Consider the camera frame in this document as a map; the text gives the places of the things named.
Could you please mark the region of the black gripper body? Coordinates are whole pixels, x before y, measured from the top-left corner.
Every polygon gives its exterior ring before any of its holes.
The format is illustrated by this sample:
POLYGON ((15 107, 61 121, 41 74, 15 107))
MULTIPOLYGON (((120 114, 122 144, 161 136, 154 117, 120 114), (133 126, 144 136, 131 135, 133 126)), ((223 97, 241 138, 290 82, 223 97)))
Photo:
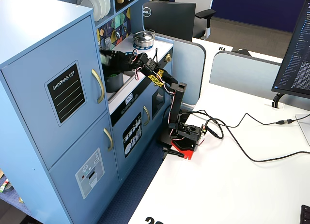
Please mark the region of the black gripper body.
POLYGON ((138 55, 136 53, 125 54, 122 52, 122 57, 120 59, 116 59, 116 63, 122 64, 123 71, 132 71, 141 66, 138 63, 138 55))

